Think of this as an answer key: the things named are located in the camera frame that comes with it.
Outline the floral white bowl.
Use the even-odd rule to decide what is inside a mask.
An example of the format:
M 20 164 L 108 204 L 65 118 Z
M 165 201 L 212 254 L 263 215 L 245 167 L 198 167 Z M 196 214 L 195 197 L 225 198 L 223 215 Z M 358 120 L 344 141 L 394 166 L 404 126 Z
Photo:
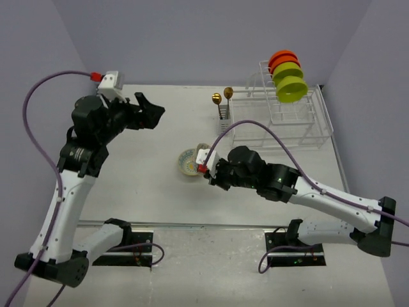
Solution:
M 199 143 L 196 146 L 196 151 L 198 152 L 199 150 L 206 150 L 206 149 L 210 149 L 212 146 L 207 144 L 207 143 Z

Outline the blue yellow patterned bowl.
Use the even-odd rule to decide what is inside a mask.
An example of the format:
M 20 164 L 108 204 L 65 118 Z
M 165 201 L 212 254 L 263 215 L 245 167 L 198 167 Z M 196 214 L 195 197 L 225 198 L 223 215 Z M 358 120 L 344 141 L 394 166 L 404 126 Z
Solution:
M 177 160 L 178 169 L 184 175 L 193 177 L 197 176 L 197 166 L 196 166 L 196 149 L 190 148 L 184 150 Z

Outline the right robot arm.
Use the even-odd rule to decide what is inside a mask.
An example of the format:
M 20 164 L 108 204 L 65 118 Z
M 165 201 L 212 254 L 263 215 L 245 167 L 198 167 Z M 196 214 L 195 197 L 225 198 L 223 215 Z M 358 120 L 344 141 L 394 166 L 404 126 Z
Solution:
M 390 256 L 396 209 L 392 198 L 372 200 L 342 192 L 312 181 L 295 168 L 267 163 L 246 146 L 234 148 L 227 159 L 209 149 L 199 150 L 196 162 L 210 185 L 225 191 L 230 187 L 253 189 L 266 200 L 301 205 L 334 217 L 333 222 L 325 223 L 292 220 L 285 235 L 292 251 L 334 243 L 351 244 L 373 256 Z

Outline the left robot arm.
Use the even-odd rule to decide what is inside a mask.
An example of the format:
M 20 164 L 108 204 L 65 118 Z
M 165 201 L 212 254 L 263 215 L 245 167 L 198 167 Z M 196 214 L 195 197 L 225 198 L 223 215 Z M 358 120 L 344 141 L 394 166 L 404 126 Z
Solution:
M 128 99 L 103 95 L 80 98 L 72 111 L 73 125 L 57 163 L 57 183 L 43 227 L 27 253 L 17 255 L 15 267 L 34 276 L 78 287 L 90 265 L 110 249 L 128 250 L 133 243 L 130 223 L 110 218 L 83 242 L 73 242 L 86 198 L 109 155 L 107 145 L 125 129 L 154 129 L 165 108 L 135 93 Z

